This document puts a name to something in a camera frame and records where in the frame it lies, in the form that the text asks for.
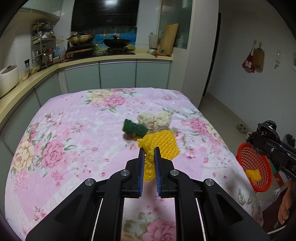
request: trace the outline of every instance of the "countertop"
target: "countertop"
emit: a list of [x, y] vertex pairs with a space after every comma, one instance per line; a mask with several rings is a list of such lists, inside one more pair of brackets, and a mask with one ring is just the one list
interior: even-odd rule
[[111, 55], [111, 56], [99, 56], [92, 58], [84, 58], [64, 63], [59, 63], [48, 67], [36, 74], [33, 74], [25, 81], [18, 84], [14, 89], [12, 89], [7, 95], [0, 99], [0, 123], [3, 121], [8, 112], [13, 108], [13, 106], [22, 98], [31, 88], [33, 88], [39, 81], [44, 79], [46, 76], [56, 71], [57, 69], [69, 67], [76, 64], [84, 64], [95, 61], [104, 60], [116, 60], [116, 59], [154, 59], [154, 60], [169, 60], [172, 61], [172, 57], [164, 56], [153, 56], [147, 53], [146, 50], [136, 50], [135, 55]]

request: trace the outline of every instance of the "spice rack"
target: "spice rack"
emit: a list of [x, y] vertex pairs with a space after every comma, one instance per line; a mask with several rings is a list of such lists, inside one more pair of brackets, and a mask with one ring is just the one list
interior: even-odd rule
[[[43, 53], [42, 46], [45, 46], [47, 49], [47, 43], [53, 44], [54, 48], [56, 47], [56, 37], [53, 33], [54, 26], [50, 23], [36, 23], [32, 25], [31, 28], [31, 57], [32, 60], [36, 57], [42, 56], [45, 60], [45, 64], [40, 66], [40, 68], [47, 68], [50, 64], [46, 58], [46, 54]], [[33, 55], [33, 53], [40, 51], [40, 54]]]

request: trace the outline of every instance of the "bed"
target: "bed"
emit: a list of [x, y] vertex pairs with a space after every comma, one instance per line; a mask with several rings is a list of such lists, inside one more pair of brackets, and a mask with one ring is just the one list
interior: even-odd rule
[[[109, 178], [139, 153], [123, 138], [124, 119], [143, 112], [172, 113], [180, 154], [174, 167], [191, 178], [214, 179], [259, 224], [259, 201], [243, 169], [213, 126], [179, 91], [99, 89], [50, 99], [35, 115], [12, 160], [5, 215], [22, 240], [85, 179]], [[126, 199], [122, 240], [175, 240], [174, 199], [157, 195], [155, 179], [140, 199]]]

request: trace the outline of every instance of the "rice cooker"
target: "rice cooker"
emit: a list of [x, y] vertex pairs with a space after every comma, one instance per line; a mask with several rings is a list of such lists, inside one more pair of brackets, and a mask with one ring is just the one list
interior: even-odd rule
[[19, 83], [16, 65], [10, 65], [0, 71], [0, 98], [6, 95]]

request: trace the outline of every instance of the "wok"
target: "wok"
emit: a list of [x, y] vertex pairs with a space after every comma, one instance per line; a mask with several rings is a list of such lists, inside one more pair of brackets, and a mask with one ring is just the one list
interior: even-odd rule
[[74, 33], [68, 40], [72, 45], [79, 44], [79, 43], [84, 43], [84, 42], [89, 42], [92, 41], [94, 38], [93, 34], [86, 34], [83, 32], [76, 32]]
[[119, 39], [116, 35], [113, 36], [113, 39], [104, 39], [104, 44], [109, 48], [124, 48], [128, 46], [130, 42], [130, 39]]

